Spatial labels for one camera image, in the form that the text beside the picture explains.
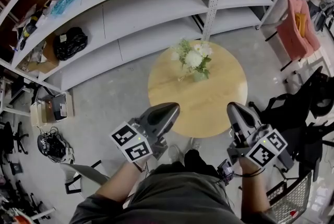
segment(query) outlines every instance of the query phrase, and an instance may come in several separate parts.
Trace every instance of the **sneaker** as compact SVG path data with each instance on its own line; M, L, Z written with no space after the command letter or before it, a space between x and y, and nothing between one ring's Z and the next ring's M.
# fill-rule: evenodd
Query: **sneaker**
M189 150L199 150L200 149L200 138L191 138L187 147L187 151Z
M168 156L171 163L182 161L182 153L177 145L171 145L168 148Z

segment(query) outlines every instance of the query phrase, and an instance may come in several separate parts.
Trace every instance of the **concrete floor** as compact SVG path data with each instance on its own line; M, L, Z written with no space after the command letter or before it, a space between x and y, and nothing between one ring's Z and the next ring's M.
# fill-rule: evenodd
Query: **concrete floor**
M270 30L264 29L263 32L270 33ZM210 41L229 50L240 62L248 83L247 101L254 101L260 109L264 109L270 98L285 93L282 81L293 67L284 73L279 71L289 58L282 47L275 48L265 42L261 31L244 28L212 36ZM159 54L160 52L151 54L122 65L72 89L75 117L54 125L73 147L76 164L90 166L102 160L98 168L108 176L113 175L119 168L125 158L108 134L121 122L139 116L150 106L147 95L148 76ZM29 103L27 96L23 101L17 102L16 106L26 107ZM30 119L13 114L6 114L4 118L4 121L9 120L15 128L17 123L22 121L24 132L30 134L29 138L23 141L29 154L11 156L11 160L20 161L24 169L24 173L16 178L21 179L27 192L33 192L47 208L56 208L53 218L48 222L68 223L83 197L80 194L66 195L63 172L58 164L52 163L38 151L36 139L40 131L37 128L32 129ZM50 130L50 126L43 127L43 130ZM180 149L184 149L189 141L189 138L174 132L169 132L165 138L169 145L178 144ZM203 139L200 154L204 161L218 166L228 157L226 148L230 142L228 131ZM330 151L327 159L333 157L334 153ZM149 169L168 162L165 153L158 163L151 159ZM328 170L329 164L321 165L322 174L331 173ZM265 174L267 189L282 180L276 170L268 169ZM297 166L290 171L290 175L297 176ZM237 215L240 215L241 207L241 191L237 189L240 185L241 180L234 179L226 187L232 209Z

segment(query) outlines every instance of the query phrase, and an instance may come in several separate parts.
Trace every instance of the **round wooden table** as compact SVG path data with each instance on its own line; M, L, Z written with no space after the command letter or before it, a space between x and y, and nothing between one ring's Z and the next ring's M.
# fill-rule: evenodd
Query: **round wooden table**
M191 46L200 41L191 41ZM179 61L172 61L172 49L164 51L155 62L148 81L151 105L177 102L181 113L172 130L195 138L216 136L226 131L230 121L226 112L229 102L246 103L247 81L236 58L226 49L209 43L213 54L207 64L209 79L194 82L192 76L178 81L185 71Z

